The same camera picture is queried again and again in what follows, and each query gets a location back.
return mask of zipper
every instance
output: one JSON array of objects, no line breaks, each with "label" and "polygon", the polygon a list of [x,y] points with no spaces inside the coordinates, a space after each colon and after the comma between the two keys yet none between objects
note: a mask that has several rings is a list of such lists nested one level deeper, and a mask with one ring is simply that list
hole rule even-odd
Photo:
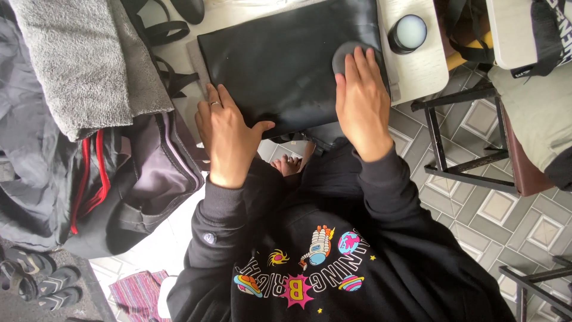
[{"label": "zipper", "polygon": [[97,166],[100,168],[101,188],[97,190],[96,194],[84,204],[83,206],[84,211],[82,211],[82,216],[88,214],[92,209],[95,208],[95,206],[99,205],[105,199],[109,191],[109,188],[111,187],[107,171],[105,170],[103,129],[99,129],[97,131],[96,155],[97,155]]},{"label": "zipper", "polygon": [[195,190],[198,187],[198,178],[197,176],[194,175],[193,171],[190,170],[190,168],[186,165],[186,163],[183,161],[181,155],[178,153],[177,149],[175,149],[175,147],[173,146],[173,143],[171,142],[170,139],[170,135],[169,135],[169,127],[170,127],[170,120],[169,120],[169,115],[167,115],[167,113],[161,113],[161,114],[155,114],[156,120],[157,120],[157,125],[159,127],[159,132],[161,133],[161,145],[162,146],[166,146],[167,149],[163,149],[163,151],[165,151],[165,153],[170,156],[171,160],[177,160],[178,164],[175,164],[175,166],[178,166],[177,169],[179,170],[180,173],[182,173],[188,181],[192,181],[194,182],[194,186],[195,186]]},{"label": "zipper", "polygon": [[85,138],[82,141],[81,156],[84,162],[84,169],[80,180],[80,186],[78,187],[76,198],[71,207],[71,233],[77,234],[77,212],[80,208],[81,198],[84,196],[85,185],[88,182],[89,177],[89,161],[90,161],[90,148],[91,148],[91,138]]}]

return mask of sweatshirt cuff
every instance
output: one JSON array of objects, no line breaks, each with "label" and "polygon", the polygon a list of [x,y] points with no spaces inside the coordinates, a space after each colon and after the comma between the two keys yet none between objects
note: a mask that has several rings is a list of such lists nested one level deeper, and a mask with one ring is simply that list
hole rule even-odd
[{"label": "sweatshirt cuff", "polygon": [[206,177],[205,199],[202,206],[206,217],[213,221],[222,221],[236,214],[237,208],[243,201],[243,188],[222,188],[210,181],[210,175]]},{"label": "sweatshirt cuff", "polygon": [[362,163],[360,178],[369,184],[392,181],[400,178],[403,172],[403,162],[395,151],[395,143],[391,150],[381,159],[373,162],[365,162],[354,149],[353,155]]}]

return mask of hand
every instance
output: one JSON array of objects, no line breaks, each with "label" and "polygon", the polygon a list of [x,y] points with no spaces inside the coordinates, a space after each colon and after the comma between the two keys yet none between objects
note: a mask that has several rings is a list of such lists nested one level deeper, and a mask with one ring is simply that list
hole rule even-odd
[{"label": "hand", "polygon": [[384,157],[393,147],[388,121],[390,98],[375,61],[356,47],[345,57],[345,77],[336,74],[336,113],[341,130],[365,162]]},{"label": "hand", "polygon": [[246,180],[262,133],[275,124],[272,121],[260,121],[249,128],[223,85],[219,85],[217,91],[213,85],[208,84],[206,90],[210,103],[198,103],[194,120],[210,157],[210,181],[223,188],[237,189]]}]

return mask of pink striped fabric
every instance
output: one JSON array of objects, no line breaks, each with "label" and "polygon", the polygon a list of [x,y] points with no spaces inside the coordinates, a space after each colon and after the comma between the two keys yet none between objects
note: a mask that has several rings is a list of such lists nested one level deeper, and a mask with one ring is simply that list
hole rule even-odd
[{"label": "pink striped fabric", "polygon": [[124,311],[131,322],[149,322],[155,318],[159,322],[170,322],[161,319],[157,313],[157,300],[161,283],[168,277],[166,271],[157,273],[139,272],[109,285],[117,307]]}]

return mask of bare foot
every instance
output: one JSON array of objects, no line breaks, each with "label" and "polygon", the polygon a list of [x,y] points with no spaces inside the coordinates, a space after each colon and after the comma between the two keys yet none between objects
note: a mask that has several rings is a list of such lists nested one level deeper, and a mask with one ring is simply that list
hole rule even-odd
[{"label": "bare foot", "polygon": [[288,176],[297,173],[301,164],[302,159],[288,157],[286,154],[282,156],[282,160],[276,159],[270,162],[270,165],[280,171],[282,176]]}]

